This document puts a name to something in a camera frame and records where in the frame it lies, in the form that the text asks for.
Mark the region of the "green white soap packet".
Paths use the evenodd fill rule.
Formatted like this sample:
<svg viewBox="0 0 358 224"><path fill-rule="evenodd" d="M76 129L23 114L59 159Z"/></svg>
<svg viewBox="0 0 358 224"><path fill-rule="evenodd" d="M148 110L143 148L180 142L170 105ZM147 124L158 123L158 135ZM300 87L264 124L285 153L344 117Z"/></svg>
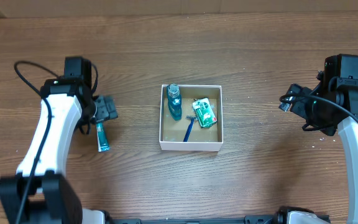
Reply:
<svg viewBox="0 0 358 224"><path fill-rule="evenodd" d="M192 103L192 108L195 111L201 128L210 128L218 121L208 98L195 100Z"/></svg>

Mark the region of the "teal toothpaste tube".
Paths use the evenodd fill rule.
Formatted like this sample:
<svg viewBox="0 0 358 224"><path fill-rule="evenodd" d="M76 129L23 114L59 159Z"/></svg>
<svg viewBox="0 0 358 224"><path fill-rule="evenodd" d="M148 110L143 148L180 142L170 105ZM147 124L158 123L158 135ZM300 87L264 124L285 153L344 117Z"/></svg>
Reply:
<svg viewBox="0 0 358 224"><path fill-rule="evenodd" d="M96 124L97 137L98 137L98 152L105 152L110 150L109 141L106 137L104 126L102 123Z"/></svg>

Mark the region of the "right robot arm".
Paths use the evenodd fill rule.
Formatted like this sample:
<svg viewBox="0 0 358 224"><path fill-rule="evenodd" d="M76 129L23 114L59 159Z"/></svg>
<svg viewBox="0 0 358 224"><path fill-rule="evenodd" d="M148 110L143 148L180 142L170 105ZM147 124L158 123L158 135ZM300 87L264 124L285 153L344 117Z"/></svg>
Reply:
<svg viewBox="0 0 358 224"><path fill-rule="evenodd" d="M338 134L344 149L349 192L348 223L358 223L358 55L326 58L314 89L296 83L282 95L279 108L305 120L303 131Z"/></svg>

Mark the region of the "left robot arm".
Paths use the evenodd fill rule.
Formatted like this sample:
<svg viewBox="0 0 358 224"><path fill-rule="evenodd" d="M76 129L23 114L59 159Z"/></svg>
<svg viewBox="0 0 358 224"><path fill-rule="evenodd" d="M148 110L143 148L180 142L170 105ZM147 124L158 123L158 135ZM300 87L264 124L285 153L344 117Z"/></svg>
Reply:
<svg viewBox="0 0 358 224"><path fill-rule="evenodd" d="M105 121L118 117L111 96L96 95L98 69L81 56L66 57L63 75L33 90L40 118L15 175L0 178L0 201L9 223L112 223L103 210L83 208L66 178L73 134L95 126L99 151L109 150Z"/></svg>

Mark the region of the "blue disposable razor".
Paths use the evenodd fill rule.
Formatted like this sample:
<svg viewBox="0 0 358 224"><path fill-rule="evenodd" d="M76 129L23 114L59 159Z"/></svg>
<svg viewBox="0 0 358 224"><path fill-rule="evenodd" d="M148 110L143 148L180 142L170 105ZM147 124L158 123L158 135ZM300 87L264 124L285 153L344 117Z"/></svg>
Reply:
<svg viewBox="0 0 358 224"><path fill-rule="evenodd" d="M196 116L186 116L186 119L190 120L190 124L188 125L188 128L186 130L186 133L185 133L185 137L183 139L183 142L187 142L189 137L190 137L190 134L191 134L191 130L193 128L193 125L195 123L195 121L198 120L198 118Z"/></svg>

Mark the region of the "blue mouthwash bottle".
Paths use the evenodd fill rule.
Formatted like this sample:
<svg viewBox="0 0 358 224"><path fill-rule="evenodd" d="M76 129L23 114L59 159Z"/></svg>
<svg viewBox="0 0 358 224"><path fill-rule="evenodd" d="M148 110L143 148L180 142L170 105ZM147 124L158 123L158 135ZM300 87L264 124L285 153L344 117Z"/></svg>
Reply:
<svg viewBox="0 0 358 224"><path fill-rule="evenodd" d="M182 109L181 109L181 94L180 88L177 84L170 84L167 86L167 99L168 109L175 121L181 120Z"/></svg>

